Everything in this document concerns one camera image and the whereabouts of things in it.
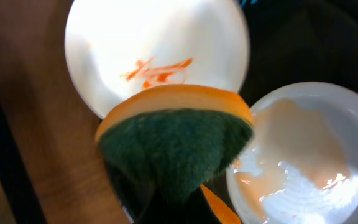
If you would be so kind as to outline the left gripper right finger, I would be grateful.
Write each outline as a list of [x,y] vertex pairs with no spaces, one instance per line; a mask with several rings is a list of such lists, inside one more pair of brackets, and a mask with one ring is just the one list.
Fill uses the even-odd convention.
[[188,200],[189,224],[221,224],[209,206],[201,187],[196,189]]

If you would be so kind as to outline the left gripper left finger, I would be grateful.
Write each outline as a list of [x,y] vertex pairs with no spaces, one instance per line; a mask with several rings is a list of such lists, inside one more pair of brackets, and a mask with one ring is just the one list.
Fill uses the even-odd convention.
[[118,174],[116,176],[116,194],[131,223],[166,223],[161,197],[152,186],[133,182],[124,175]]

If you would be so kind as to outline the orange green scrub sponge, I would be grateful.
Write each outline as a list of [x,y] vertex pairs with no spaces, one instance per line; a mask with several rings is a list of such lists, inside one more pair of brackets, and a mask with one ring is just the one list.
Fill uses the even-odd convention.
[[167,207],[184,207],[201,187],[221,223],[239,217],[205,183],[222,173],[253,136],[237,94],[201,85],[162,85],[114,107],[96,132],[106,162],[151,184]]

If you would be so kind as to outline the grey plate bottom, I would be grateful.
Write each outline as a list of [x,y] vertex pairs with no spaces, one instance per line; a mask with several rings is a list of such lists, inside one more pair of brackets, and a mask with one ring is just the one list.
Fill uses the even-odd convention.
[[358,223],[358,94],[304,82],[251,107],[253,140],[226,172],[243,223]]

